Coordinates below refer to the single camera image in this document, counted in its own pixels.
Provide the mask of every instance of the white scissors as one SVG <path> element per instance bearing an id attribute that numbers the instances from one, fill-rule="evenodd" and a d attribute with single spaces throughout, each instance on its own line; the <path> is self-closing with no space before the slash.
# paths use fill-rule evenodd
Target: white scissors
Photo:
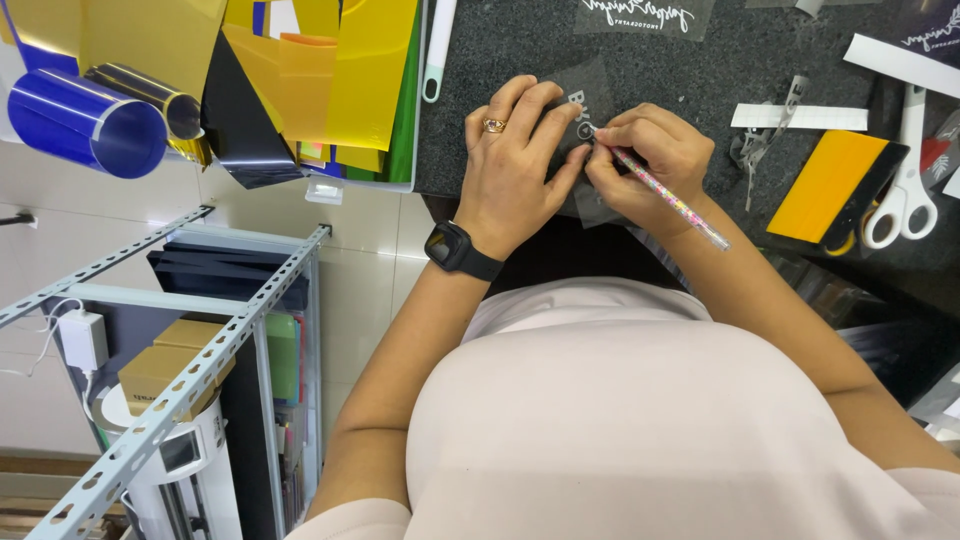
<path id="1" fill-rule="evenodd" d="M 937 207 L 926 194 L 920 180 L 920 146 L 924 138 L 924 109 L 926 89 L 907 84 L 903 97 L 903 120 L 900 123 L 900 143 L 910 147 L 897 175 L 890 184 L 883 202 L 867 220 L 863 230 L 863 243 L 875 250 L 885 248 L 903 236 L 910 240 L 923 238 L 937 224 Z M 915 233 L 910 230 L 910 216 L 919 209 L 926 210 L 924 226 Z M 874 238 L 874 228 L 889 216 L 890 231 L 880 240 Z"/>

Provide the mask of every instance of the person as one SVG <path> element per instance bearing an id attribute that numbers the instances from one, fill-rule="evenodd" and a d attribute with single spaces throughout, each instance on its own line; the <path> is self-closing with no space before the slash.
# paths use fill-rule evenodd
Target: person
<path id="1" fill-rule="evenodd" d="M 581 106 L 519 76 L 467 117 L 453 220 L 503 261 L 558 210 L 590 147 L 544 182 Z M 429 262 L 354 385 L 309 521 L 288 538 L 960 538 L 960 459 L 705 194 L 713 142 L 643 104 L 586 173 L 697 298 L 620 278 L 506 291 Z M 732 244 L 631 176 L 649 170 Z"/>

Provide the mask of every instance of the pen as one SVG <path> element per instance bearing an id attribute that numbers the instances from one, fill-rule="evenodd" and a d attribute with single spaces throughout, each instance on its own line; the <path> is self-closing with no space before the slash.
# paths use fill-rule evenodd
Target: pen
<path id="1" fill-rule="evenodd" d="M 440 97 L 446 51 L 450 45 L 450 31 L 453 30 L 453 14 L 456 11 L 457 0 L 437 0 L 437 9 L 433 11 L 433 29 L 430 31 L 430 49 L 423 71 L 423 101 L 427 103 L 436 103 Z"/>
<path id="2" fill-rule="evenodd" d="M 589 122 L 584 123 L 589 127 L 593 133 L 596 133 L 597 128 Z M 681 201 L 679 197 L 673 194 L 672 191 L 666 188 L 663 184 L 660 183 L 654 176 L 647 172 L 643 168 L 643 165 L 639 161 L 635 160 L 633 156 L 630 155 L 625 149 L 620 148 L 619 146 L 609 146 L 610 151 L 616 156 L 616 160 L 620 161 L 623 166 L 630 169 L 634 175 L 640 179 L 641 182 L 647 185 L 647 187 L 653 189 L 664 201 L 666 201 L 677 213 L 686 220 L 694 229 L 700 231 L 700 234 L 707 237 L 714 246 L 720 248 L 720 251 L 727 251 L 731 248 L 730 241 L 725 238 L 719 231 L 710 226 L 710 223 L 704 221 L 704 218 L 700 217 L 697 212 L 693 211 L 689 206 Z"/>

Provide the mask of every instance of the tile floor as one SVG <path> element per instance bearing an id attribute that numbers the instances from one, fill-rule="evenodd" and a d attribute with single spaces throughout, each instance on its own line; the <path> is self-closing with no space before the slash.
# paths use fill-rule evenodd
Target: tile floor
<path id="1" fill-rule="evenodd" d="M 324 431 L 426 264 L 433 223 L 419 195 L 348 187 L 342 206 L 318 205 L 303 199 L 305 180 L 247 191 L 223 169 L 201 174 L 184 162 L 125 181 L 6 142 L 0 163 L 0 217 L 30 209 L 38 219 L 36 229 L 0 228 L 0 306 L 201 203 L 217 207 L 206 218 L 212 225 L 291 236 L 332 225 L 321 249 Z M 159 289 L 144 257 L 93 281 Z M 0 369 L 29 369 L 42 340 L 1 330 Z M 48 356 L 28 380 L 0 373 L 0 410 L 23 411 L 0 415 L 0 448 L 97 454 L 65 368 L 56 351 Z"/>

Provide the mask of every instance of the metal shelf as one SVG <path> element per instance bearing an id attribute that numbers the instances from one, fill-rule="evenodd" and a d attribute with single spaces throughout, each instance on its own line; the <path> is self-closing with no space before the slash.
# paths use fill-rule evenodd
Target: metal shelf
<path id="1" fill-rule="evenodd" d="M 80 478 L 76 485 L 54 506 L 34 530 L 28 540 L 84 538 L 95 524 L 136 476 L 139 467 L 153 454 L 165 435 L 178 423 L 190 404 L 200 396 L 220 372 L 223 365 L 247 339 L 255 336 L 257 369 L 260 377 L 261 406 L 263 407 L 264 430 L 267 440 L 267 456 L 276 456 L 274 430 L 274 404 L 270 382 L 270 360 L 266 349 L 264 316 L 278 302 L 301 273 L 310 278 L 309 301 L 304 313 L 308 322 L 306 364 L 304 375 L 307 384 L 307 401 L 312 404 L 315 421 L 312 431 L 315 438 L 314 453 L 305 455 L 307 489 L 316 488 L 321 464 L 322 432 L 320 431 L 320 312 L 319 312 L 319 257 L 317 248 L 330 234 L 328 226 L 321 225 L 305 239 L 276 236 L 272 234 L 241 232 L 232 229 L 191 224 L 213 210 L 199 207 L 174 222 L 161 227 L 143 240 L 125 246 L 116 252 L 96 260 L 57 282 L 40 289 L 29 297 L 0 310 L 0 328 L 38 307 L 51 296 L 70 296 L 85 300 L 118 302 L 147 307 L 174 307 L 219 313 L 231 316 L 193 361 L 183 369 L 173 382 L 157 396 L 137 421 L 121 435 L 109 450 Z M 232 302 L 189 295 L 156 293 L 123 287 L 84 284 L 93 276 L 108 270 L 112 265 L 156 243 L 166 236 L 189 238 L 190 241 L 223 247 L 251 243 L 275 253 L 289 254 L 280 268 L 263 283 L 246 302 Z M 283 504 L 280 494 L 279 463 L 268 459 L 274 507 L 276 536 L 283 538 L 288 532 L 283 524 Z"/>

